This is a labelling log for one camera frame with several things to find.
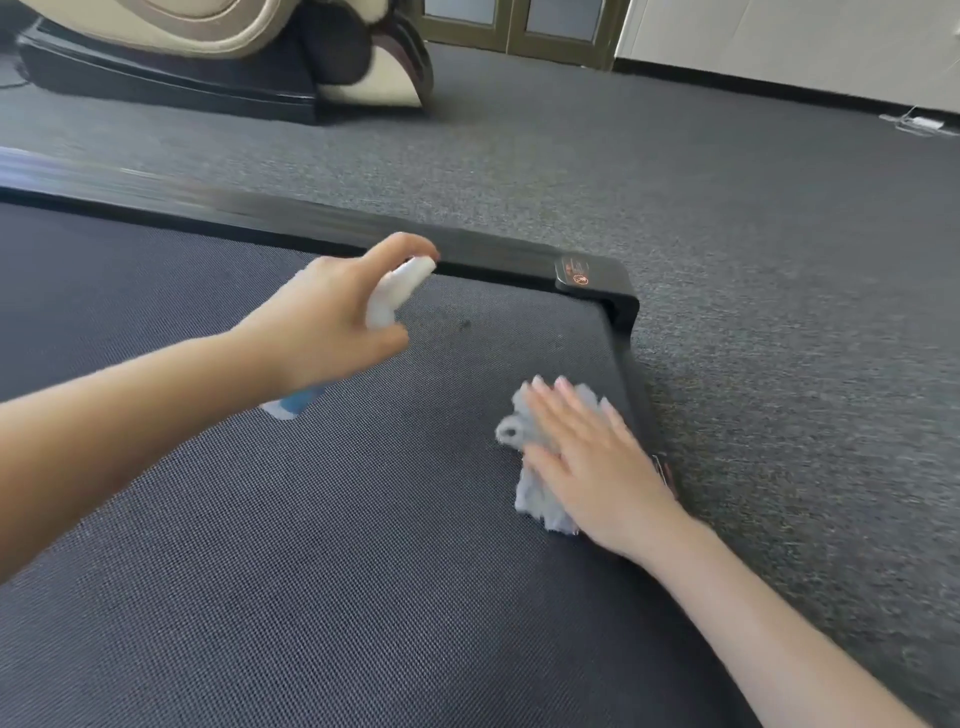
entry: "baseboard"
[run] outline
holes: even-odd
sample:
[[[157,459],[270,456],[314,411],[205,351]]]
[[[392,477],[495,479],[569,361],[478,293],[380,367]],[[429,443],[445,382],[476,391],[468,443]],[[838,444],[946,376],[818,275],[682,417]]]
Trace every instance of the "baseboard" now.
[[[612,70],[615,73],[627,73],[637,76],[649,76],[666,81],[675,81],[680,84],[693,84],[721,88],[734,93],[746,93],[752,96],[766,96],[786,101],[796,101],[814,106],[832,107],[834,109],[852,109],[865,111],[870,114],[882,113],[900,116],[910,110],[906,104],[893,104],[877,99],[867,99],[862,96],[848,96],[843,93],[821,91],[815,88],[803,88],[789,84],[775,84],[770,81],[757,81],[739,76],[727,76],[713,71],[701,71],[696,68],[682,68],[676,65],[653,63],[650,61],[634,61],[632,59],[614,59]],[[939,109],[915,109],[914,113],[923,116],[932,116],[940,119],[952,127],[960,127],[960,113],[942,111]]]

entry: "massage chair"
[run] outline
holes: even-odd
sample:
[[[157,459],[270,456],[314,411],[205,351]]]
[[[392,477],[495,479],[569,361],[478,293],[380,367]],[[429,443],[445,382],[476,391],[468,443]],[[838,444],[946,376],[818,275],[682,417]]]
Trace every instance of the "massage chair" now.
[[[81,96],[302,123],[420,107],[433,68],[396,0],[26,0],[21,73]]]

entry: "blue bottle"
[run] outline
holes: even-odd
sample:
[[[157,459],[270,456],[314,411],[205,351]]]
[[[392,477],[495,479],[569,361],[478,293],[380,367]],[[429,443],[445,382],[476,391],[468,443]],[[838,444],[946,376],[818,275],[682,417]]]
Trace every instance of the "blue bottle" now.
[[[426,278],[437,268],[428,255],[411,258],[391,271],[376,285],[367,303],[367,328],[385,328],[396,321],[396,310],[410,298]],[[323,384],[301,390],[282,400],[268,401],[260,409],[278,420],[293,420],[310,402],[324,393]]]

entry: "treadmill belt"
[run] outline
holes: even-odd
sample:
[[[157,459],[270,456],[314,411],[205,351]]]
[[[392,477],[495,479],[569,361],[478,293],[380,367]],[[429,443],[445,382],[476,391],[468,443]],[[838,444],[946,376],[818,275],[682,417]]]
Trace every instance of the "treadmill belt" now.
[[[0,400],[229,328],[311,257],[0,221]],[[434,276],[399,318],[408,352],[212,427],[0,587],[0,725],[734,724],[650,577],[514,511],[493,430],[522,380],[626,406],[600,307]]]

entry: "cleaning cloth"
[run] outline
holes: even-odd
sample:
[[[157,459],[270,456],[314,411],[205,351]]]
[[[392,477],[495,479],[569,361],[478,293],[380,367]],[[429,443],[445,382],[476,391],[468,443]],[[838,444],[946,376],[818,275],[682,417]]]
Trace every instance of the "cleaning cloth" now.
[[[601,411],[593,390],[585,384],[578,384],[575,389],[584,404],[597,412]],[[530,407],[523,397],[522,387],[514,393],[513,402],[514,414],[505,417],[496,426],[496,441],[501,445],[507,445],[521,452],[528,443],[543,445],[545,448],[556,452],[557,449],[554,444],[537,426],[530,412]],[[520,470],[520,480],[516,483],[514,507],[518,513],[526,513],[534,519],[542,521],[543,527],[548,531],[559,531],[570,535],[579,533],[577,524],[566,513],[547,484],[532,468],[526,465]]]

